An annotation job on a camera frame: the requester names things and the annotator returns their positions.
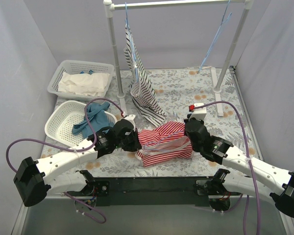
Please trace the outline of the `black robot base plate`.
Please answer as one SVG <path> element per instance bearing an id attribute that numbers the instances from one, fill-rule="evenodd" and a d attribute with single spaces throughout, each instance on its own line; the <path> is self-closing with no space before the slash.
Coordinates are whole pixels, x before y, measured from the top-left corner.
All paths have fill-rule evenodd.
<path id="1" fill-rule="evenodd" d="M 226 197 L 223 181 L 216 177 L 92 177 L 73 196 L 94 197 L 96 205 L 195 205 L 208 206 L 211 196 Z"/>

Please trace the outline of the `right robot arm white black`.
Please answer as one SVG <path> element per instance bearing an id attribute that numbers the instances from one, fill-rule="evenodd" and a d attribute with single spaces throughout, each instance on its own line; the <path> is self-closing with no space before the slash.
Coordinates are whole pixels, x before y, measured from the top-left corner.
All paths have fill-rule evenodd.
<path id="1" fill-rule="evenodd" d="M 194 152 L 211 162 L 245 174 L 242 178 L 230 177 L 228 172 L 219 170 L 216 175 L 221 177 L 212 182 L 212 190 L 216 194 L 226 191 L 251 196 L 259 194 L 262 200 L 272 201 L 280 212 L 294 218 L 294 171 L 247 157 L 231 142 L 210 135 L 202 120 L 187 120 L 184 132 Z"/>

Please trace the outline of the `blue garment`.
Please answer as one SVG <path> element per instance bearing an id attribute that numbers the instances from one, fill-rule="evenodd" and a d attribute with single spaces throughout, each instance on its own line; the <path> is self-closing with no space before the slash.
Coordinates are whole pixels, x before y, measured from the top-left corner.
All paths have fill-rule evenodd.
<path id="1" fill-rule="evenodd" d="M 83 138 L 88 138 L 93 134 L 91 127 L 95 130 L 95 132 L 99 131 L 104 127 L 113 127 L 114 123 L 110 122 L 108 116 L 105 111 L 110 107 L 110 103 L 104 102 L 102 104 L 99 103 L 91 103 L 87 107 L 87 117 L 90 122 L 88 124 L 86 117 L 84 120 L 78 124 L 73 125 L 72 134 L 78 135 L 82 134 Z"/>

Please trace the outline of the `white oval perforated basket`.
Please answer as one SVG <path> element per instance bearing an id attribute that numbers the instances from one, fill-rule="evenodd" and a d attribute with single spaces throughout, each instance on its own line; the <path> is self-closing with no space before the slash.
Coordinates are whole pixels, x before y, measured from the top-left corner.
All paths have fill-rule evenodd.
<path id="1" fill-rule="evenodd" d="M 45 124 L 45 134 L 61 144 L 73 147 L 85 139 L 82 132 L 73 134 L 73 127 L 84 120 L 85 103 L 69 100 L 58 106 Z"/>

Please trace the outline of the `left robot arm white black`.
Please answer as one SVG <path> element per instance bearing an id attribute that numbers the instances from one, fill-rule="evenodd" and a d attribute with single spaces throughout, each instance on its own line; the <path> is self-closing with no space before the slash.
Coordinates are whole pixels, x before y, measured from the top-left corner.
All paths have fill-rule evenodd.
<path id="1" fill-rule="evenodd" d="M 142 147 L 134 118 L 135 115 L 126 116 L 113 127 L 104 127 L 77 146 L 50 157 L 41 160 L 33 160 L 31 157 L 23 159 L 13 181 L 24 205 L 31 207 L 44 200 L 47 194 L 66 191 L 91 195 L 95 189 L 94 183 L 84 174 L 80 174 L 77 180 L 57 181 L 56 177 L 85 162 L 111 154 L 118 148 L 128 152 L 140 150 Z"/>

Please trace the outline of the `red white striped tank top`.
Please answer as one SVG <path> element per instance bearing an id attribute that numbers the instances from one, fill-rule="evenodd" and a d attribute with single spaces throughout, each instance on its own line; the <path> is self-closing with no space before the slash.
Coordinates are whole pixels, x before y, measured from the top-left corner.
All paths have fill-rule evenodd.
<path id="1" fill-rule="evenodd" d="M 174 158 L 188 159 L 192 156 L 192 145 L 184 134 L 185 124 L 169 121 L 153 130 L 144 129 L 138 133 L 142 146 L 136 158 L 148 167 L 170 161 Z"/>

